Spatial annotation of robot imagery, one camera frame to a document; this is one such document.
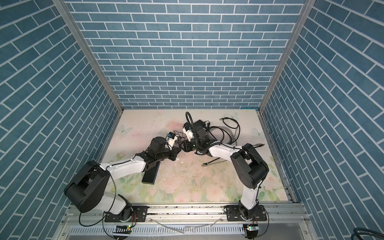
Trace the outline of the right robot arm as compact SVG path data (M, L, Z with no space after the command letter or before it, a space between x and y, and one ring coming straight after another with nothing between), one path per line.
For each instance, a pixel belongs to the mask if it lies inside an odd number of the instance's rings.
M240 207L248 211L254 209L258 204L259 188L269 173L268 164L256 148L248 143L243 146L222 143L209 134L206 124L201 120L185 123L183 133L187 136L181 144L183 151L195 151L232 162L238 178L244 185Z

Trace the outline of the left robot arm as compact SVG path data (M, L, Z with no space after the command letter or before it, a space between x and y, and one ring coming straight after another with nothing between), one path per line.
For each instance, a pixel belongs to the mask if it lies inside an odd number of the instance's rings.
M181 151L174 146L177 139L178 136L172 133L166 138L155 137L145 151L115 163L86 162L65 187L64 194L81 213L97 209L126 220L132 211L132 204L121 195L106 192L108 183L144 172L142 182L153 185L160 162L165 159L175 161Z

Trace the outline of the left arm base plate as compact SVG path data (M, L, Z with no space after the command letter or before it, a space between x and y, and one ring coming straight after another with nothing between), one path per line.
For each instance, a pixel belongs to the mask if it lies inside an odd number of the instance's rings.
M107 214L106 223L137 223L145 222L148 213L148 206L126 207L118 214Z

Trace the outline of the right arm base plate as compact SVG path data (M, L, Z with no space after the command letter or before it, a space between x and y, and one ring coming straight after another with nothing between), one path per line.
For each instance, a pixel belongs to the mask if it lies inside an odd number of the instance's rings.
M239 221L266 221L267 213L263 205L256 205L251 210L246 209L242 204L224 206L224 213L228 222Z

